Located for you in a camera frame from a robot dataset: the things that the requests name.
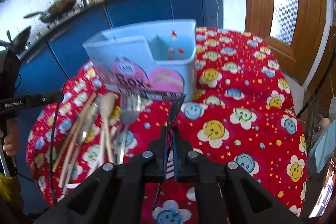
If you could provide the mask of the yellow sleeve forearm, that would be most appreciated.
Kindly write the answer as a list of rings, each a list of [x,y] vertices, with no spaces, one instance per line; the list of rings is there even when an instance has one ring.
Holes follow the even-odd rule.
[[[21,194],[21,185],[18,177],[6,177],[1,173],[0,181],[1,199],[3,199],[5,204],[22,213],[24,209],[24,200]]]

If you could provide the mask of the person's left hand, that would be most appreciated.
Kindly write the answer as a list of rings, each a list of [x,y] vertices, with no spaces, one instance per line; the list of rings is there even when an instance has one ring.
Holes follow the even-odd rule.
[[[19,127],[15,119],[7,120],[7,135],[4,136],[1,131],[1,138],[3,138],[3,150],[8,156],[15,156],[19,151]]]

